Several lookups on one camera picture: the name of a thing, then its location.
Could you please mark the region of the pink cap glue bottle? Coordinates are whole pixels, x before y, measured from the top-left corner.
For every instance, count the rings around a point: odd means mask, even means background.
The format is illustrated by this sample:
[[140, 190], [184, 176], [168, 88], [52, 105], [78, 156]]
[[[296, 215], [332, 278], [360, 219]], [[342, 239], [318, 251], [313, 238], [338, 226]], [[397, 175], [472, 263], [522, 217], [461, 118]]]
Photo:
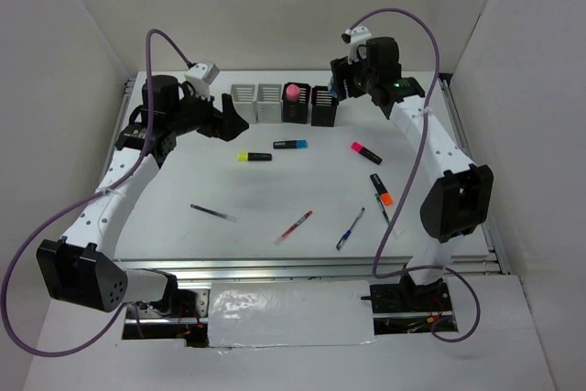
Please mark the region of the pink cap glue bottle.
[[285, 89], [285, 99], [288, 102], [296, 103], [301, 96], [301, 89], [295, 83], [290, 83]]

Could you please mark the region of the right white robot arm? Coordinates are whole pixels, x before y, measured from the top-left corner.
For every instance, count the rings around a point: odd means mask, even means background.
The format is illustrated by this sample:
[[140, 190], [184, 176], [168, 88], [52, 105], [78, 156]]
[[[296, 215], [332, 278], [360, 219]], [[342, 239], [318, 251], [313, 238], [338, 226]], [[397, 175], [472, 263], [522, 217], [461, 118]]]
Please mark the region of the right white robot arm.
[[419, 209], [428, 243], [407, 263], [399, 281], [403, 306], [421, 310], [440, 288], [456, 248], [485, 222], [494, 174], [461, 151], [429, 110], [428, 94], [418, 81], [403, 76], [393, 38], [375, 38], [366, 27], [358, 27], [342, 39], [349, 53], [331, 62], [337, 97], [370, 96], [415, 148], [416, 165], [429, 177], [431, 188]]

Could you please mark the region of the right black slotted container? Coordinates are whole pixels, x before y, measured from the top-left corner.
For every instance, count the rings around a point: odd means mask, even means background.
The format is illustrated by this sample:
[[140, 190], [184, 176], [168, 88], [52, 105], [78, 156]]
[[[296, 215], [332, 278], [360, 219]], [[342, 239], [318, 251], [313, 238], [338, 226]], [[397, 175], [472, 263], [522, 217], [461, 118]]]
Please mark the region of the right black slotted container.
[[339, 100], [326, 86], [311, 89], [311, 125], [334, 127]]

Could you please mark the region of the black slotted container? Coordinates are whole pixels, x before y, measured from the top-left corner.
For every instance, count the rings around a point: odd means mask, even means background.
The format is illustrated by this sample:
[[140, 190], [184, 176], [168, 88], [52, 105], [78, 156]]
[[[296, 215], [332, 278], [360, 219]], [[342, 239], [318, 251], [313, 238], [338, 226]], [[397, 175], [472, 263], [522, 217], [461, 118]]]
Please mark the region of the black slotted container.
[[311, 89], [311, 125], [334, 127], [339, 100], [326, 86]]
[[285, 90], [282, 93], [282, 122], [291, 124], [306, 124], [309, 117], [309, 102], [311, 87], [306, 83], [288, 82], [285, 89], [290, 83], [295, 83], [301, 89], [301, 96], [298, 102], [292, 103], [285, 99]]

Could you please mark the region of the left white slotted container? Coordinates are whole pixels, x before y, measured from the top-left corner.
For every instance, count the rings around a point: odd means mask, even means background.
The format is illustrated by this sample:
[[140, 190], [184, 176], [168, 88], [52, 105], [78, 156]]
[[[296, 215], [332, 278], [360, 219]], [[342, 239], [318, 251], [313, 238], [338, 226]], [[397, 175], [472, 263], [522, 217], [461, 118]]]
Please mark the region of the left white slotted container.
[[256, 86], [254, 84], [233, 84], [231, 95], [236, 112], [249, 124], [257, 123]]

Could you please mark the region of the white slotted container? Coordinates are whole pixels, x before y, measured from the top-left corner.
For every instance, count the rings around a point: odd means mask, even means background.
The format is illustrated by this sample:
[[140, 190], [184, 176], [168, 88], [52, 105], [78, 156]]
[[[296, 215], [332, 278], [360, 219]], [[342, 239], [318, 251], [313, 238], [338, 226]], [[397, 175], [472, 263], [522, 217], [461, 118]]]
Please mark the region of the white slotted container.
[[233, 84], [231, 95], [236, 112], [249, 124], [257, 123], [256, 86], [254, 84]]
[[261, 83], [257, 86], [256, 114], [259, 124], [280, 124], [282, 122], [281, 84]]

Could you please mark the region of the left black slotted container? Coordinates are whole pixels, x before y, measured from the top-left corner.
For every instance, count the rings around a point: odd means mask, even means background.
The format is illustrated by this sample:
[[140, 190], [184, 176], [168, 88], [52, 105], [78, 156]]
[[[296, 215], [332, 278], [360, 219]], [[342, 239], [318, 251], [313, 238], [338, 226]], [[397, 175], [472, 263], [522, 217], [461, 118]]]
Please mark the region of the left black slotted container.
[[309, 117], [309, 102], [311, 87], [306, 83], [288, 82], [285, 89], [290, 83], [295, 83], [301, 89], [301, 96], [298, 102], [292, 103], [285, 99], [285, 90], [282, 93], [282, 122], [291, 124], [306, 124]]

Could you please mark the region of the blue highlighter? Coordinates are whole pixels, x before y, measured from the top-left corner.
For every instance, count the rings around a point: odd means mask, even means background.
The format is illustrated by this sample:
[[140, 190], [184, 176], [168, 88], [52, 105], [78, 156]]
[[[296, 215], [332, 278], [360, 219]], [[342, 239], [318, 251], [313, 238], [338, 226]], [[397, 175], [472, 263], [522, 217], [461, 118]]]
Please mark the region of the blue highlighter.
[[308, 142], [306, 140], [282, 140], [273, 143], [274, 149], [302, 149], [307, 147]]

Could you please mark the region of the pink highlighter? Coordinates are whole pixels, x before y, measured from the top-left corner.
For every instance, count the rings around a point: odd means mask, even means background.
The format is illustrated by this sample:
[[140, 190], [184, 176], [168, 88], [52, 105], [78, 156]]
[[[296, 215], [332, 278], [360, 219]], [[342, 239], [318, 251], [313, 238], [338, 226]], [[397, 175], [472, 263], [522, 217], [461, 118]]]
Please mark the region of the pink highlighter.
[[376, 155], [376, 153], [372, 152], [370, 149], [358, 142], [353, 142], [351, 149], [360, 156], [365, 157], [369, 161], [375, 163], [376, 165], [380, 165], [383, 162], [383, 160], [378, 155]]

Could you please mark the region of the dark purple pen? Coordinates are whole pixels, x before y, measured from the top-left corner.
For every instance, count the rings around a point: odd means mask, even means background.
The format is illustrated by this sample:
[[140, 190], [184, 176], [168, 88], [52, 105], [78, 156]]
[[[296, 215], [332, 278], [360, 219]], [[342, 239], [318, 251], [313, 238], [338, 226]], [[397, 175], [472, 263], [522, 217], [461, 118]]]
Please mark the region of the dark purple pen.
[[218, 217], [218, 218], [224, 219], [224, 220], [229, 221], [229, 222], [232, 222], [232, 223], [236, 223], [237, 222], [237, 218], [236, 217], [234, 217], [234, 216], [232, 216], [230, 214], [227, 214], [227, 213], [217, 212], [215, 210], [212, 210], [212, 209], [209, 209], [209, 208], [205, 208], [205, 207], [202, 207], [200, 205], [193, 204], [193, 203], [190, 204], [190, 207], [193, 210], [196, 210], [196, 211], [199, 211], [199, 212], [204, 212], [204, 213], [207, 213], [207, 214], [212, 215], [214, 217]]

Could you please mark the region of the green pen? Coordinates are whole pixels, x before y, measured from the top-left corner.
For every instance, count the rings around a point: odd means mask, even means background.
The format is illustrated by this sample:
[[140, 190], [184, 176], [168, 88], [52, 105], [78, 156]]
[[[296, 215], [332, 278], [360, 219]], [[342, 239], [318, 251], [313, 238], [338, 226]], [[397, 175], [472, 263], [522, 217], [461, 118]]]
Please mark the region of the green pen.
[[[383, 202], [382, 202], [382, 200], [380, 198], [380, 195], [378, 193], [375, 193], [374, 196], [375, 196], [375, 199], [376, 199], [376, 203], [378, 205], [378, 208], [379, 208], [380, 212], [383, 215], [383, 218], [385, 220], [386, 226], [389, 226], [390, 225], [390, 218], [389, 218], [389, 216], [388, 216], [388, 214], [386, 212], [385, 206], [384, 206], [384, 204], [383, 204]], [[393, 230], [390, 235], [392, 237], [396, 238], [396, 239], [399, 238], [399, 236], [397, 235], [397, 232], [395, 230]]]

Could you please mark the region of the orange highlighter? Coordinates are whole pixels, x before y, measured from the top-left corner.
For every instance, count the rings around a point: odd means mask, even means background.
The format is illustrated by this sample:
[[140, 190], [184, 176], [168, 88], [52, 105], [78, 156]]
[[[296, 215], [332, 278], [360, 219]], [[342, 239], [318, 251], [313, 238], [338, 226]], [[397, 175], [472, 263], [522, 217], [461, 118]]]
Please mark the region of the orange highlighter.
[[390, 206], [393, 204], [394, 200], [389, 194], [388, 190], [386, 189], [383, 181], [380, 177], [374, 173], [370, 175], [370, 180], [372, 181], [374, 188], [376, 190], [377, 195], [379, 196], [381, 202], [384, 206]]

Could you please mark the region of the red pen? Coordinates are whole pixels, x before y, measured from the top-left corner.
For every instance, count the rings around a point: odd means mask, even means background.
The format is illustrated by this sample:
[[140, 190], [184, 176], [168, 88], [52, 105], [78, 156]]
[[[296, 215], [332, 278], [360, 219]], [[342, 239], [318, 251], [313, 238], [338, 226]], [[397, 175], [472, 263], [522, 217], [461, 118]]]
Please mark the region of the red pen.
[[289, 226], [285, 232], [280, 234], [273, 243], [275, 245], [280, 245], [284, 242], [297, 228], [299, 228], [307, 219], [313, 214], [313, 211], [307, 211], [304, 213], [295, 223]]

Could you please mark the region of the blue pen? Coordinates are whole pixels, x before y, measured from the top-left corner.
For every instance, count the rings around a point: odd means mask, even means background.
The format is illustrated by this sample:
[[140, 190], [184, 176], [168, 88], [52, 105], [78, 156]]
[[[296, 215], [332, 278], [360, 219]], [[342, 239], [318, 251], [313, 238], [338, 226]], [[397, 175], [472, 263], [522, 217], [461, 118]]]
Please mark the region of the blue pen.
[[351, 236], [351, 234], [352, 234], [354, 228], [356, 227], [357, 223], [360, 222], [360, 220], [364, 216], [364, 212], [365, 212], [365, 208], [362, 207], [361, 210], [358, 212], [357, 216], [355, 217], [355, 219], [353, 220], [351, 226], [346, 230], [346, 232], [342, 235], [342, 237], [340, 238], [340, 240], [338, 241], [338, 243], [335, 245], [335, 249], [337, 251], [341, 251], [342, 250], [342, 248], [344, 247], [345, 243], [347, 242], [347, 240]]

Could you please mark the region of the white taped cover panel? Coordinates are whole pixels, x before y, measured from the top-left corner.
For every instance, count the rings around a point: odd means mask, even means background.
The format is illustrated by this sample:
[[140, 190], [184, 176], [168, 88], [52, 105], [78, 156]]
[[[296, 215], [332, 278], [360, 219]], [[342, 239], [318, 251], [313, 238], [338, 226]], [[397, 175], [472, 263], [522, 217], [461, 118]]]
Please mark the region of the white taped cover panel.
[[369, 284], [354, 281], [214, 283], [214, 348], [350, 346], [375, 341]]

